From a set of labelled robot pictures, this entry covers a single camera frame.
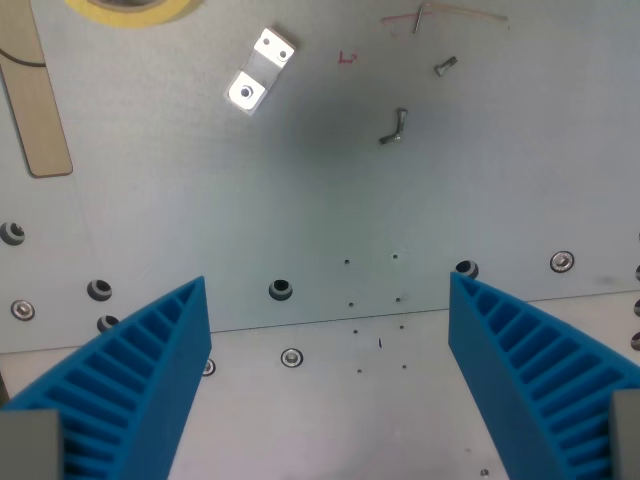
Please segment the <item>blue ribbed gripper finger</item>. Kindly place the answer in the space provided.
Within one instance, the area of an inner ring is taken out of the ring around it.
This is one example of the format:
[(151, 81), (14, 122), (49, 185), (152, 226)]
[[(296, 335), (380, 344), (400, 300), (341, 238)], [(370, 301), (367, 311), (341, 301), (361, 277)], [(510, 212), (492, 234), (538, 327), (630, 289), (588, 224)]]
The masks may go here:
[(99, 334), (5, 408), (59, 414), (66, 479), (166, 479), (210, 352), (197, 277)]
[(459, 273), (448, 344), (509, 478), (612, 478), (611, 396), (638, 387), (636, 364)]

